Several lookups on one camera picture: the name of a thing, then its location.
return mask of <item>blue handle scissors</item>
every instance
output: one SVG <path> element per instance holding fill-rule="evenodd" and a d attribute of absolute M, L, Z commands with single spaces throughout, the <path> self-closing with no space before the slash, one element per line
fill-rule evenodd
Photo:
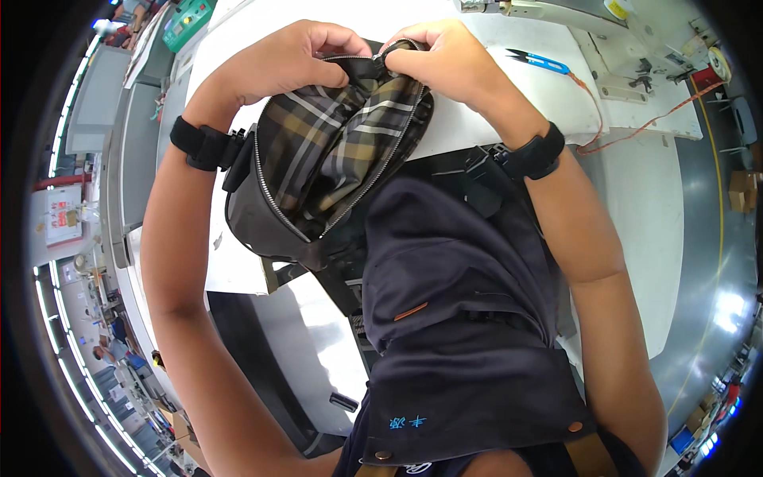
<path fill-rule="evenodd" d="M 511 48 L 507 48 L 506 51 L 516 55 L 507 55 L 509 58 L 512 58 L 516 61 L 521 61 L 522 63 L 539 66 L 541 68 L 548 69 L 562 75 L 566 75 L 570 72 L 570 69 L 564 63 L 549 60 L 543 56 L 533 55 L 532 53 L 527 53 L 526 51 L 522 50 L 512 50 Z"/>

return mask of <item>zipper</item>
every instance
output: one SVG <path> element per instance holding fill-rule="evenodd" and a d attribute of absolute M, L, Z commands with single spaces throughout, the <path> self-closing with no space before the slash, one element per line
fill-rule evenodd
<path fill-rule="evenodd" d="M 389 50 L 389 48 L 392 45 L 403 40 L 409 41 L 410 44 L 412 44 L 414 48 L 416 48 L 416 50 L 421 51 L 421 49 L 418 47 L 418 44 L 414 40 L 411 40 L 410 38 L 401 38 L 400 40 L 395 41 L 393 44 L 389 45 L 389 47 L 386 47 L 384 51 L 380 52 L 379 55 L 376 55 L 376 56 L 381 56 L 382 54 L 384 54 L 384 52 Z M 326 226 L 326 228 L 324 229 L 324 232 L 318 237 L 319 239 L 325 237 L 326 234 L 329 233 L 329 230 L 331 230 L 339 221 L 341 221 L 344 218 L 344 216 L 347 215 L 347 212 L 349 212 L 350 209 L 355 207 L 357 203 L 360 202 L 360 199 L 362 199 L 363 196 L 366 194 L 366 192 L 368 192 L 371 189 L 371 187 L 373 187 L 376 181 L 378 181 L 379 177 L 382 176 L 382 173 L 384 173 L 385 169 L 387 169 L 387 165 L 389 164 L 389 161 L 392 159 L 394 154 L 398 151 L 398 147 L 400 147 L 400 143 L 403 141 L 403 138 L 405 137 L 405 133 L 408 131 L 408 128 L 410 127 L 410 122 L 413 120 L 414 114 L 416 113 L 416 106 L 418 106 L 418 104 L 421 102 L 423 93 L 424 93 L 424 87 L 423 85 L 419 85 L 419 92 L 416 95 L 416 102 L 414 103 L 414 109 L 408 115 L 408 119 L 405 121 L 405 126 L 403 127 L 403 132 L 400 134 L 400 137 L 398 138 L 397 143 L 395 143 L 394 147 L 392 148 L 392 151 L 387 155 L 387 157 L 385 157 L 384 161 L 381 163 L 381 168 L 379 169 L 379 171 L 376 173 L 373 179 L 371 179 L 371 181 L 365 185 L 363 190 L 353 199 L 353 201 L 349 203 L 349 205 L 342 211 L 342 213 L 339 214 L 333 221 L 331 221 L 330 224 Z"/>
<path fill-rule="evenodd" d="M 378 54 L 375 54 L 374 56 L 337 55 L 337 56 L 332 56 L 331 58 L 324 58 L 323 61 L 327 61 L 327 60 L 341 60 L 342 58 L 361 58 L 361 59 L 376 61 L 378 58 L 381 58 L 382 55 L 387 50 L 389 50 L 390 47 L 392 47 L 392 45 L 395 45 L 398 42 L 404 41 L 404 40 L 410 42 L 410 44 L 412 44 L 414 46 L 414 48 L 416 48 L 417 50 L 420 51 L 420 48 L 418 47 L 417 43 L 414 40 L 411 40 L 410 38 L 401 38 L 400 40 L 397 40 L 394 43 L 388 45 L 383 51 L 380 51 Z M 389 160 L 392 158 L 394 153 L 397 152 L 398 147 L 400 146 L 400 142 L 403 140 L 403 137 L 405 136 L 405 133 L 408 130 L 408 127 L 410 126 L 410 122 L 411 122 L 411 120 L 414 117 L 414 113 L 416 112 L 415 105 L 418 105 L 419 102 L 421 101 L 421 97 L 423 96 L 423 90 L 424 90 L 423 86 L 421 88 L 419 88 L 419 92 L 418 92 L 418 94 L 416 96 L 416 102 L 414 104 L 414 110 L 408 116 L 408 119 L 407 119 L 407 121 L 405 123 L 405 126 L 403 128 L 403 133 L 400 135 L 400 138 L 398 139 L 397 143 L 392 148 L 392 151 L 390 152 L 390 154 L 385 158 L 384 162 L 381 165 L 381 169 L 378 171 L 376 176 L 371 180 L 371 182 L 369 182 L 365 186 L 365 188 L 363 188 L 363 190 L 360 192 L 360 194 L 353 199 L 352 203 L 350 203 L 350 205 L 348 205 L 347 208 L 344 209 L 342 214 L 340 214 L 339 217 L 334 219 L 331 222 L 331 224 L 329 224 L 328 227 L 326 227 L 324 229 L 324 232 L 320 235 L 320 237 L 318 237 L 319 239 L 323 238 L 324 235 L 326 235 L 328 233 L 328 231 L 331 230 L 331 228 L 333 228 L 334 225 L 336 225 L 337 222 L 342 220 L 342 218 L 347 214 L 347 212 L 349 212 L 349 210 L 351 208 L 355 207 L 355 205 L 360 201 L 360 199 L 363 197 L 363 195 L 365 195 L 366 192 L 368 192 L 368 190 L 376 183 L 376 181 L 378 180 L 379 176 L 385 171 L 385 169 L 387 168 L 387 164 L 389 163 Z M 297 236 L 300 237 L 302 240 L 304 240 L 306 243 L 310 243 L 311 240 L 307 237 L 307 235 L 303 234 L 301 230 L 299 230 L 292 222 L 290 222 L 290 220 L 286 218 L 286 215 L 281 211 L 281 209 L 275 203 L 275 199 L 270 194 L 270 189 L 268 189 L 268 185 L 265 183 L 265 176 L 262 173 L 262 162 L 261 162 L 261 159 L 259 158 L 259 138 L 258 138 L 259 120 L 262 119 L 262 115 L 265 114 L 265 110 L 270 105 L 270 101 L 271 100 L 272 100 L 272 97 L 268 98 L 268 101 L 265 103 L 265 106 L 262 108 L 262 112 L 259 115 L 259 119 L 257 121 L 257 125 L 255 126 L 254 130 L 252 131 L 254 133 L 254 163 L 255 163 L 255 165 L 257 167 L 257 180 L 259 181 L 260 188 L 265 193 L 265 198 L 268 201 L 268 204 L 270 205 L 270 208 L 273 210 L 273 212 L 275 212 L 275 214 L 278 216 L 278 218 L 281 219 L 281 222 L 283 222 L 283 224 L 286 227 L 288 227 L 289 230 L 291 230 L 292 232 L 297 234 Z"/>
<path fill-rule="evenodd" d="M 268 101 L 265 103 L 265 107 L 262 108 L 262 113 L 265 112 L 265 108 L 268 107 L 270 104 L 270 99 L 268 98 Z M 257 125 L 254 128 L 254 163 L 257 166 L 257 180 L 259 180 L 259 186 L 262 189 L 263 192 L 265 192 L 265 198 L 267 199 L 268 203 L 270 204 L 270 208 L 275 212 L 276 215 L 278 215 L 278 218 L 281 219 L 281 222 L 284 223 L 286 227 L 291 229 L 292 232 L 297 234 L 298 237 L 300 237 L 302 240 L 304 240 L 306 243 L 310 243 L 310 239 L 307 238 L 307 235 L 303 234 L 301 230 L 299 230 L 292 222 L 289 221 L 289 219 L 286 218 L 286 215 L 281 211 L 281 209 L 278 207 L 278 205 L 275 203 L 275 199 L 273 199 L 273 196 L 270 194 L 270 189 L 268 189 L 268 185 L 265 184 L 265 176 L 262 174 L 262 163 L 260 162 L 259 158 L 259 144 L 258 144 L 258 131 L 259 131 L 259 121 L 257 121 Z"/>

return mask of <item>plaid fabric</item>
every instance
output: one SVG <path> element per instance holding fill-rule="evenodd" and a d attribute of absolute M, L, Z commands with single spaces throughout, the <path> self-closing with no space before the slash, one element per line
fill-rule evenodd
<path fill-rule="evenodd" d="M 274 96 L 258 141 L 265 181 L 281 210 L 292 220 L 326 220 L 392 152 L 421 88 L 407 76 L 387 75 Z"/>

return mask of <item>gray floor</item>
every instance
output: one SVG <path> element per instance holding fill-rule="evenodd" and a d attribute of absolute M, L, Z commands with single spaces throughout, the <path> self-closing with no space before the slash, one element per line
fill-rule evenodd
<path fill-rule="evenodd" d="M 706 104 L 718 150 L 740 145 L 730 111 Z M 673 323 L 665 350 L 650 362 L 668 411 L 669 433 L 681 429 L 710 384 L 722 372 L 750 330 L 756 309 L 755 221 L 729 208 L 732 171 L 743 169 L 739 155 L 719 153 L 723 188 L 723 254 L 719 267 L 720 211 L 715 160 L 702 111 L 695 102 L 704 139 L 676 140 L 684 187 L 684 259 Z M 736 332 L 718 324 L 731 314 Z"/>

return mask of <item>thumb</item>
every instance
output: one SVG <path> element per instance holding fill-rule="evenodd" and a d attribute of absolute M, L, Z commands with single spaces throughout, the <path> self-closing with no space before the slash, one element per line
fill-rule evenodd
<path fill-rule="evenodd" d="M 394 50 L 385 57 L 387 69 L 420 79 L 421 73 L 427 70 L 431 52 L 418 50 Z"/>
<path fill-rule="evenodd" d="M 311 84 L 327 88 L 344 88 L 349 83 L 349 77 L 341 66 L 326 61 L 313 60 Z"/>

